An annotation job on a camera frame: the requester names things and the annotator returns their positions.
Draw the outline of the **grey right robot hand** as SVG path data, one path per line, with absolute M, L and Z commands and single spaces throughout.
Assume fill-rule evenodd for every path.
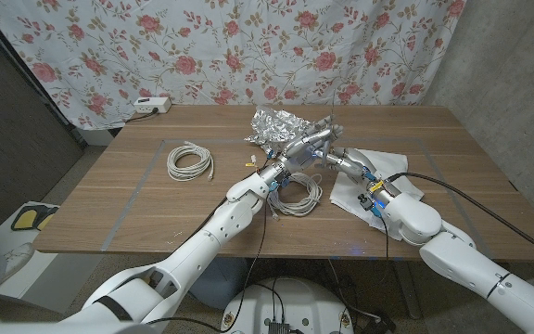
M 330 148 L 322 154 L 324 166 L 344 173 L 360 189 L 357 199 L 365 210 L 385 209 L 401 192 L 356 148 Z

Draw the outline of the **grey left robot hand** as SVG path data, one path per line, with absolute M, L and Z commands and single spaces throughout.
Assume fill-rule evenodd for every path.
M 324 168 L 322 154 L 340 138 L 343 130 L 342 125 L 333 124 L 333 116 L 313 123 L 289 141 L 275 162 L 260 171 L 259 176 L 267 186 L 271 186 L 281 184 L 291 174 L 307 169 L 317 159 L 321 160 L 321 167 Z

